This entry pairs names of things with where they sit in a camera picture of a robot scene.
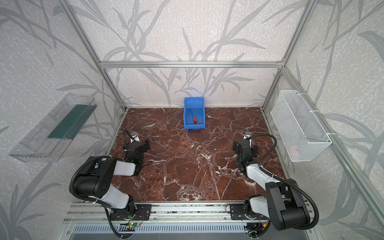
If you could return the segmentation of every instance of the marble surface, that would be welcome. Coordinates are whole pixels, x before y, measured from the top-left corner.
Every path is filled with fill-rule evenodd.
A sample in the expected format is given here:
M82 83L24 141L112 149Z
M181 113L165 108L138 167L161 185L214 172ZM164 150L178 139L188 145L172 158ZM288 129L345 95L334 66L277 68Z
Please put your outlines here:
M265 191L236 167L234 140L246 131L268 132L260 108L206 108L205 129L184 129L182 108L128 110L122 129L137 131L141 141L150 140L139 176L114 176L113 185L135 201L243 200ZM252 140L260 160L272 147L272 139ZM111 155L124 157L122 132ZM265 162L276 175L284 173L276 152Z

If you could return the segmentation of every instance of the blue plastic bin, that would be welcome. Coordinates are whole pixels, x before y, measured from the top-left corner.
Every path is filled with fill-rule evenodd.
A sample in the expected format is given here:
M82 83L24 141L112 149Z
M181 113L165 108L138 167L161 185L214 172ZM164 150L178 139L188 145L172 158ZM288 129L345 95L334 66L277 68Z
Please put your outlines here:
M194 124L193 116L199 122L199 124ZM204 98L184 98L184 128L185 129L200 129L205 128L205 108L204 108Z

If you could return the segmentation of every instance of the leaf pattern wallpaper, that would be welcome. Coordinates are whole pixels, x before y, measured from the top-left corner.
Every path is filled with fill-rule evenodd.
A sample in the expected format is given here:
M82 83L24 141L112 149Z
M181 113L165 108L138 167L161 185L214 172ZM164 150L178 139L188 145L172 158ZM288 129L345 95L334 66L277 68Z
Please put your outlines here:
M280 61L307 0L70 2L102 61ZM276 72L108 69L126 105L140 107L182 106L190 96L206 106L261 106Z
M384 1L322 1L288 68L384 197ZM270 115L282 79L266 111ZM283 163L320 210L324 239L384 239L384 230L330 148L310 162Z
M53 239L75 200L68 183L106 151L123 108L107 88L58 3L0 1L0 238ZM23 163L9 151L67 94L98 105L56 163Z

